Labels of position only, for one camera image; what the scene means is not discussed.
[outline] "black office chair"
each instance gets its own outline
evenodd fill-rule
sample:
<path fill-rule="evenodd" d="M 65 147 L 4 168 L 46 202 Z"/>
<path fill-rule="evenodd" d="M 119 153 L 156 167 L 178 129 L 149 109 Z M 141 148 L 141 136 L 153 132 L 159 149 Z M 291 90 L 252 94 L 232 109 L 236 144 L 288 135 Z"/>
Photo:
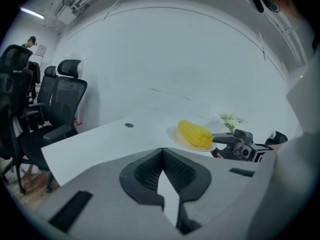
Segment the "black office chair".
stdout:
<path fill-rule="evenodd" d="M 1 172 L 5 174 L 15 166 L 20 191 L 24 194 L 20 179 L 20 165 L 31 164 L 23 159 L 19 139 L 28 132 L 25 119 L 39 112 L 24 113 L 25 97 L 33 73 L 26 69 L 32 51 L 19 45 L 10 45 L 0 58 L 0 156 L 12 161 Z"/>
<path fill-rule="evenodd" d="M 265 145 L 277 145 L 281 143 L 285 143 L 288 141 L 288 138 L 286 135 L 282 134 L 281 132 L 275 131 L 274 138 L 268 138 L 265 141 Z"/>
<path fill-rule="evenodd" d="M 88 85 L 86 81 L 78 79 L 80 62 L 67 59 L 59 64 L 58 73 L 73 78 L 60 76 L 55 81 L 48 111 L 51 125 L 35 130 L 21 139 L 24 154 L 40 170 L 50 171 L 41 148 L 78 134 L 74 126 L 74 116 Z M 49 172 L 45 190 L 47 193 L 51 192 L 52 179 L 53 175 Z"/>
<path fill-rule="evenodd" d="M 30 123 L 35 130 L 38 129 L 38 125 L 43 125 L 45 121 L 49 120 L 49 103 L 57 78 L 56 66 L 48 66 L 44 71 L 36 103 L 30 104 L 29 108 L 25 110 L 39 111 L 40 116 Z"/>

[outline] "white table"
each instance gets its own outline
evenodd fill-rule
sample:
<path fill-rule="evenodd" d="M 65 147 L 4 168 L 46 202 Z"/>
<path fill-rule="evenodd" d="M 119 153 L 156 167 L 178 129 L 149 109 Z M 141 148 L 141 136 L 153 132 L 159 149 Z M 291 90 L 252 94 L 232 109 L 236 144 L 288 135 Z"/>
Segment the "white table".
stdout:
<path fill-rule="evenodd" d="M 185 113 L 143 111 L 43 147 L 42 153 L 60 186 L 92 166 L 156 148 L 176 148 L 212 157 L 210 152 L 188 149 L 168 137 L 167 128 L 178 125 L 180 120 L 207 123 Z M 128 128 L 125 123 L 134 127 Z"/>

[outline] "corn cob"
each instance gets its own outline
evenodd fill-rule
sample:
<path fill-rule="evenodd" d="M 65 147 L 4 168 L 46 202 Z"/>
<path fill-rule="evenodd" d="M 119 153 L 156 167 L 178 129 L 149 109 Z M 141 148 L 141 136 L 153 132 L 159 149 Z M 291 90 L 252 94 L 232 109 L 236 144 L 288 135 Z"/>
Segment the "corn cob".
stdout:
<path fill-rule="evenodd" d="M 181 120 L 178 123 L 178 130 L 183 138 L 194 147 L 209 148 L 212 145 L 212 134 L 203 126 Z"/>

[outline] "chair armrest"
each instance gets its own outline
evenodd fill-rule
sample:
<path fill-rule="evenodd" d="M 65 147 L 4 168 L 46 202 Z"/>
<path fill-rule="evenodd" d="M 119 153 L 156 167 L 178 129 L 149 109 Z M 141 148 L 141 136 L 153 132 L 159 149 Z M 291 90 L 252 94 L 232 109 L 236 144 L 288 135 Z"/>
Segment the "chair armrest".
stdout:
<path fill-rule="evenodd" d="M 54 129 L 43 136 L 43 139 L 46 142 L 54 142 L 59 138 L 65 136 L 68 132 L 71 131 L 71 126 L 68 124 L 64 124 L 57 129 Z"/>
<path fill-rule="evenodd" d="M 34 116 L 38 115 L 39 113 L 40 113 L 40 112 L 37 111 L 37 110 L 24 112 L 24 113 L 20 116 L 20 119 L 34 117 Z"/>
<path fill-rule="evenodd" d="M 45 105 L 46 104 L 44 104 L 43 102 L 40 102 L 40 103 L 30 104 L 29 108 L 44 107 Z"/>

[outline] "black slot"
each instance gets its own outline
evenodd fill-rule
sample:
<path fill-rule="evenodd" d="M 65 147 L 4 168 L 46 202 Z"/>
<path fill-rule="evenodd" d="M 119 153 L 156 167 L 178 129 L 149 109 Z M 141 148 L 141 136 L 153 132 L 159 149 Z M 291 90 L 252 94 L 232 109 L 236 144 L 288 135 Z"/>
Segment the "black slot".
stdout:
<path fill-rule="evenodd" d="M 49 223 L 63 232 L 67 232 L 76 218 L 85 208 L 93 194 L 78 191 L 58 212 Z"/>
<path fill-rule="evenodd" d="M 240 168 L 231 168 L 229 172 L 234 173 L 234 174 L 239 174 L 242 176 L 246 177 L 252 177 L 255 172 L 253 170 L 245 170 L 245 169 L 240 169 Z"/>

